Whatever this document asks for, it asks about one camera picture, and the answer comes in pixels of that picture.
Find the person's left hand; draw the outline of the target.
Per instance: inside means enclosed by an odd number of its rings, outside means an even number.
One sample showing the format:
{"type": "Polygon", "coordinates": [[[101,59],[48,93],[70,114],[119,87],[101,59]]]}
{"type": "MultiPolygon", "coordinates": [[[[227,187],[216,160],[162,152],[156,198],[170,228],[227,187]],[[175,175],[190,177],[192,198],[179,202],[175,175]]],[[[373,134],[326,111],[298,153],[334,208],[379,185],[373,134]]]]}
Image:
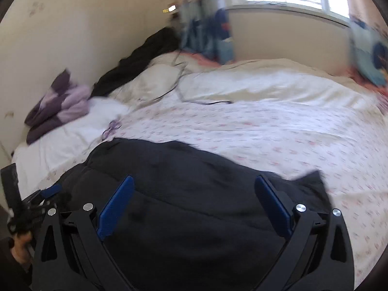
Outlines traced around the person's left hand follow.
{"type": "Polygon", "coordinates": [[[10,249],[11,254],[16,262],[27,270],[32,263],[32,256],[28,250],[32,234],[30,231],[24,234],[15,234],[13,240],[14,246],[10,249]]]}

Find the black left sleeve forearm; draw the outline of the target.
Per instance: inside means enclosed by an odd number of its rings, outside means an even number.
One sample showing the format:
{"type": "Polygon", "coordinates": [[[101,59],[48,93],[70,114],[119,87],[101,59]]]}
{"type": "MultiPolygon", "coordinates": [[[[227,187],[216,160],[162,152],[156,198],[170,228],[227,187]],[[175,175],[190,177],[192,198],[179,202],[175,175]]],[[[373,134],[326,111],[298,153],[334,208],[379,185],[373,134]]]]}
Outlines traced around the black left sleeve forearm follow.
{"type": "Polygon", "coordinates": [[[1,240],[1,290],[31,290],[32,265],[23,267],[11,254],[14,240],[10,237],[1,240]]]}

